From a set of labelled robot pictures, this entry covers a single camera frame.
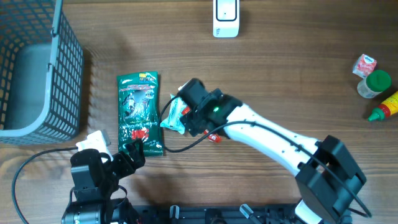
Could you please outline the red sauce bottle green cap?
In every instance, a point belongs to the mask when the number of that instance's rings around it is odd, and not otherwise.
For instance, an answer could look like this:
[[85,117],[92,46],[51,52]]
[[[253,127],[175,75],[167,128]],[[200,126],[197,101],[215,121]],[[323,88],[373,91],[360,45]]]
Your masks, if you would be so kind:
[[385,99],[380,105],[374,108],[368,121],[382,121],[397,113],[397,92]]

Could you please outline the green snack bag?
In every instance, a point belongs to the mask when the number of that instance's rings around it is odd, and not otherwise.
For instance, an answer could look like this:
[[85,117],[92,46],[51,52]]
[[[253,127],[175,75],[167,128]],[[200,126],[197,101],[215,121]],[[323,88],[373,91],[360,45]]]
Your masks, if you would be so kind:
[[156,71],[130,73],[116,78],[118,87],[118,150],[137,139],[146,157],[162,156],[159,133],[159,78]]

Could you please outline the green-lid spice jar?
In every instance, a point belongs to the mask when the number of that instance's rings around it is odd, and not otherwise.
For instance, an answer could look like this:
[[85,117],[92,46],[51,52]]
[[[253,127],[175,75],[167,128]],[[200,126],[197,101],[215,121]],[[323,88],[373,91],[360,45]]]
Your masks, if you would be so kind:
[[375,70],[358,83],[357,91],[363,98],[371,99],[386,91],[392,85],[390,75],[383,70]]

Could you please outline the red Kleenex tissue pack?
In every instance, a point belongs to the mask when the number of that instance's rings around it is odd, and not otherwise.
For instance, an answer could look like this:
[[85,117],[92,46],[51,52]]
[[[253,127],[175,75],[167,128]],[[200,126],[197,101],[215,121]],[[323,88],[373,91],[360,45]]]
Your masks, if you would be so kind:
[[362,54],[354,63],[352,72],[361,78],[366,78],[374,71],[376,65],[376,59],[366,54]]

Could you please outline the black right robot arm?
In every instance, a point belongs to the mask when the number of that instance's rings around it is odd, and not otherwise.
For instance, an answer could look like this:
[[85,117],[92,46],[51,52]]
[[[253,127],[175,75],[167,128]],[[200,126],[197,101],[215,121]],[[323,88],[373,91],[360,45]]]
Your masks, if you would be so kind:
[[189,107],[181,122],[192,136],[205,131],[248,145],[278,162],[295,178],[301,199],[294,215],[304,223],[339,223],[366,177],[345,144],[328,135],[320,141],[299,135],[257,114],[220,89],[207,91],[192,78],[177,95]]

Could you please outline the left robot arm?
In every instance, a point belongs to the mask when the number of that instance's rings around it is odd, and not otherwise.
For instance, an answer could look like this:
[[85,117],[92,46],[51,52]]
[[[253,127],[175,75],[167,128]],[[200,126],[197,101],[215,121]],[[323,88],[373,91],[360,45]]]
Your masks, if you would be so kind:
[[97,149],[84,149],[71,159],[71,173],[75,186],[63,214],[62,224],[140,223],[141,216],[127,197],[112,199],[121,189],[119,180],[135,173],[144,166],[143,142],[136,139],[125,145],[127,152],[112,156]]

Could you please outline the red Nescafe coffee stick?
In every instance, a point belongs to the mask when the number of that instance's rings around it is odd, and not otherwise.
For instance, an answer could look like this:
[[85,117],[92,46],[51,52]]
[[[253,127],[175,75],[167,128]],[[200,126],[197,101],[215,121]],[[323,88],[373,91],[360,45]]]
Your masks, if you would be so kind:
[[[182,111],[182,115],[186,115],[188,112],[190,112],[190,108],[186,106]],[[209,141],[214,143],[220,143],[222,140],[222,138],[218,134],[210,134],[207,138]]]

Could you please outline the teal wet wipes pack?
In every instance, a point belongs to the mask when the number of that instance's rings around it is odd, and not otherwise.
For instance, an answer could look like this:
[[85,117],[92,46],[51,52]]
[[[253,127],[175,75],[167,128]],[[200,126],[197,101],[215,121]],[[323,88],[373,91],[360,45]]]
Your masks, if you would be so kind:
[[177,97],[170,104],[169,115],[160,123],[160,127],[177,131],[180,134],[185,133],[185,126],[180,121],[183,116],[182,112],[187,105],[182,101],[181,97]]

